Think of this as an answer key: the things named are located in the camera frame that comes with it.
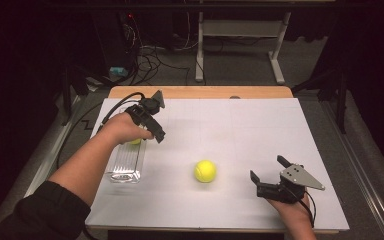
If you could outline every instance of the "tennis ball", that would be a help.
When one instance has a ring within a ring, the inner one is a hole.
[[[194,174],[196,179],[200,182],[208,183],[213,181],[216,177],[216,173],[216,165],[209,160],[199,161],[195,165]]]
[[[129,143],[133,144],[133,145],[139,144],[140,143],[140,138],[138,138],[136,140],[133,140],[133,141],[130,141]]]

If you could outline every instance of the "table leg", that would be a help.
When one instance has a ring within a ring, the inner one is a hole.
[[[280,70],[279,62],[277,61],[277,57],[279,55],[280,47],[283,43],[283,38],[285,37],[286,29],[288,28],[289,24],[289,18],[291,17],[291,13],[287,12],[285,13],[285,16],[283,17],[283,22],[279,28],[279,33],[277,35],[277,43],[274,51],[270,51],[269,58],[270,63],[273,68],[274,76],[276,77],[276,82],[279,85],[285,84],[285,79],[283,78],[282,71]]]
[[[202,82],[204,80],[204,52],[202,50],[202,44],[204,40],[204,33],[202,29],[202,22],[204,20],[204,14],[199,13],[199,23],[198,23],[198,53],[196,56],[196,66],[195,66],[195,80],[197,82]]]

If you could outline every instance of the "wooden table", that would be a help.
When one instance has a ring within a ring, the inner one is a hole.
[[[284,86],[138,86],[114,87],[108,98],[123,98],[132,92],[142,92],[151,97],[162,89],[166,98],[292,98],[292,92]]]
[[[132,236],[129,235],[132,231],[135,232],[134,236],[150,234],[151,231],[150,236],[146,236],[148,238],[168,234],[163,238],[206,239],[214,236],[202,237],[195,234],[228,232],[231,235],[257,234],[257,238],[261,237],[258,234],[276,234],[270,236],[270,239],[282,239],[285,230],[283,224],[275,210],[264,203],[263,199],[255,196],[255,186],[248,175],[249,170],[255,169],[257,175],[264,176],[261,179],[263,182],[277,183],[279,176],[276,173],[282,170],[282,166],[276,162],[276,156],[284,153],[287,159],[288,156],[293,158],[289,160],[299,159],[299,163],[305,165],[307,171],[315,173],[314,176],[326,186],[326,191],[322,193],[317,190],[311,192],[317,199],[317,213],[320,214],[316,221],[318,227],[315,229],[316,233],[331,234],[349,228],[301,107],[296,99],[293,99],[289,88],[284,86],[115,87],[109,94],[107,99],[109,102],[107,104],[104,102],[97,122],[100,122],[106,111],[117,103],[118,99],[133,92],[141,92],[146,97],[151,97],[157,90],[163,92],[166,109],[154,117],[166,131],[166,138],[161,144],[155,141],[146,144],[144,170],[140,183],[115,186],[103,178],[92,212],[86,220],[89,227],[109,230],[109,239]],[[199,101],[199,107],[196,105],[197,101],[193,100],[197,98],[202,99]],[[241,98],[246,103],[239,100],[223,101],[229,98]],[[261,98],[269,102],[258,101]],[[179,108],[179,104],[185,103],[187,105],[181,105],[184,107]],[[222,109],[226,109],[226,105],[233,107],[229,109],[234,112],[232,113],[234,117],[229,117],[229,111],[214,108],[212,103],[219,104],[217,106],[223,105]],[[253,105],[250,111],[246,105],[253,103],[263,105]],[[199,110],[201,107],[205,108],[204,112],[201,112],[202,109]],[[267,123],[269,126],[263,130],[259,129],[261,124]],[[228,135],[233,135],[220,137],[226,130]],[[198,137],[194,136],[197,132],[200,132]],[[255,136],[257,136],[255,141],[235,140]],[[235,151],[239,154],[239,159],[234,156]],[[193,174],[190,174],[194,162],[204,155],[214,160],[220,171],[216,180],[207,186],[200,185],[193,179]],[[208,198],[208,205],[202,205],[203,197]],[[193,210],[195,208],[192,205],[196,205],[199,213]],[[237,239],[243,239],[244,236],[238,235]]]

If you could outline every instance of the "dark background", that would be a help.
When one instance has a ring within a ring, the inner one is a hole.
[[[206,14],[226,18],[221,13]],[[146,37],[166,48],[172,46],[173,32],[187,34],[184,15],[161,12],[135,16]],[[313,41],[330,36],[314,76],[344,63],[343,54],[351,56],[344,65],[349,89],[384,155],[384,8],[363,15],[342,14],[333,28],[335,16],[295,12],[285,39],[304,36]],[[229,17],[242,18],[243,14]],[[108,50],[118,41],[122,47],[125,44],[114,29],[118,19],[115,14],[49,11],[34,0],[0,1],[0,204],[58,112],[54,101],[61,94],[64,74],[69,73],[71,83],[81,83],[85,76],[73,73],[73,65],[106,75],[114,61],[129,64],[126,59],[132,56]],[[196,19],[197,14],[191,14],[192,29],[197,29]],[[109,41],[110,37],[118,40]]]

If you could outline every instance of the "black cable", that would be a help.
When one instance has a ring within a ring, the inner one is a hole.
[[[132,66],[127,70],[128,74],[125,77],[120,77],[119,79],[115,80],[114,83],[120,84],[122,82],[125,82],[135,76],[137,74],[137,71],[139,70],[139,67],[137,66],[137,63],[134,62]]]
[[[137,66],[138,66],[138,67],[137,67],[137,71],[135,72],[135,74],[134,74],[132,80],[130,81],[129,86],[132,86],[132,85],[133,85],[133,83],[135,82],[136,77],[138,76],[138,73],[139,73],[139,64],[137,64]]]
[[[77,121],[76,123],[74,123],[74,125],[71,127],[70,131],[67,133],[67,136],[65,137],[64,139],[64,142],[62,143],[61,145],[61,148],[60,150],[58,151],[58,155],[57,155],[57,159],[56,159],[56,168],[58,169],[60,167],[60,155],[61,155],[61,152],[62,150],[64,149],[64,146],[67,144],[67,140],[70,138],[71,136],[71,133],[73,132],[74,128],[76,128],[76,126],[80,123],[81,120],[83,120],[83,118],[89,114],[92,110],[94,110],[96,107],[98,107],[99,105],[101,105],[102,102],[96,104],[95,106],[91,107],[89,110],[87,110]]]
[[[151,79],[158,73],[158,67],[159,67],[159,65],[157,65],[157,64],[154,63],[154,62],[151,62],[151,60],[149,60],[149,58],[148,58],[147,56],[145,56],[144,58],[146,58],[146,59],[148,60],[148,64],[149,64],[150,68],[149,68],[148,71],[146,71],[146,74],[145,74],[145,76],[142,77],[142,80],[138,81],[137,83],[135,83],[135,84],[133,84],[133,85],[139,85],[139,84],[141,84],[141,83],[143,83],[143,82],[146,82],[146,81],[148,81],[148,80],[151,80]],[[149,75],[149,73],[152,72],[152,71],[154,71],[154,70],[156,70],[156,72],[155,72],[151,77],[149,77],[149,78],[147,79],[146,77]]]
[[[311,210],[310,210],[310,208],[307,206],[307,204],[305,204],[301,199],[299,199],[289,188],[287,188],[286,186],[285,186],[285,188],[284,189],[286,189],[292,196],[294,196],[295,197],[295,199],[305,208],[305,210],[307,210],[307,212],[308,212],[308,215],[309,215],[309,217],[310,217],[310,223],[311,223],[311,227],[312,228],[314,228],[314,218],[313,218],[313,214],[311,213]]]
[[[221,44],[220,49],[218,49],[218,50],[216,50],[216,51],[215,51],[215,50],[202,49],[202,51],[210,52],[210,53],[221,53],[221,52],[223,52],[223,49],[224,49],[224,42],[223,42],[222,39],[217,38],[217,37],[207,37],[207,38],[209,38],[209,39],[215,39],[215,40],[220,41],[220,44]]]
[[[142,50],[145,50],[145,49],[149,49],[149,50],[151,50],[151,52],[147,54],[147,55],[151,55],[151,54],[153,54],[153,53],[155,53],[155,52],[157,51],[157,44],[158,44],[158,43],[156,43],[153,47],[151,47],[151,46],[149,46],[149,45],[147,45],[147,46],[143,46],[143,47],[142,47]]]
[[[234,43],[234,44],[238,44],[238,45],[246,45],[246,46],[252,46],[252,45],[255,45],[257,44],[259,41],[265,39],[264,37],[259,37],[259,38],[248,38],[248,39],[244,39],[244,38],[236,38],[237,40],[233,40],[232,37],[216,37],[216,38],[219,38],[220,40],[222,41],[226,41],[226,42],[229,42],[229,43]],[[248,41],[248,40],[253,40],[251,43],[245,43],[245,42],[238,42],[238,40],[241,40],[241,41]]]
[[[316,202],[314,202],[314,199],[313,197],[307,192],[305,191],[305,193],[307,193],[307,195],[310,197],[311,199],[311,202],[313,202],[313,208],[314,208],[314,215],[313,215],[313,223],[316,221],[316,213],[317,213],[317,210],[316,210]]]
[[[189,71],[190,71],[190,68],[187,68],[187,67],[175,67],[175,66],[171,66],[171,65],[168,65],[166,63],[164,63],[163,61],[161,61],[161,59],[158,57],[158,53],[157,53],[157,49],[155,48],[155,57],[158,59],[158,61],[160,61],[160,63],[166,67],[169,67],[169,68],[173,68],[173,69],[179,69],[179,70],[186,70],[186,76],[185,76],[185,85],[187,85],[187,81],[188,81],[188,75],[189,75]]]
[[[207,86],[207,79],[205,78],[205,72],[204,72],[204,69],[201,67],[201,64],[199,64],[198,59],[196,59],[196,64],[202,71],[202,80],[204,82],[204,86]]]
[[[158,69],[158,67],[161,65],[161,63],[155,63],[155,62],[152,62],[152,61],[149,59],[149,57],[154,57],[154,56],[152,56],[152,55],[142,55],[142,56],[141,56],[141,58],[145,58],[145,59],[147,60],[148,65],[149,65],[149,68],[148,68],[147,70],[143,70],[143,69],[139,69],[139,70],[141,70],[141,71],[143,71],[143,72],[150,72],[150,71],[154,71],[154,70],[157,70],[157,69]]]
[[[141,99],[145,98],[145,95],[141,92],[134,92],[134,93],[131,93],[129,95],[127,95],[125,98],[121,99],[120,102],[118,102],[116,105],[114,105],[114,107],[111,108],[111,110],[107,113],[107,115],[104,117],[104,119],[102,119],[102,122],[101,124],[99,125],[99,128],[98,128],[98,131],[101,130],[101,128],[104,126],[105,123],[107,123],[108,119],[110,119],[111,115],[114,113],[115,110],[117,110],[117,108],[119,108],[121,105],[127,103],[126,100],[133,97],[133,96],[136,96],[136,95],[140,95],[141,96]]]

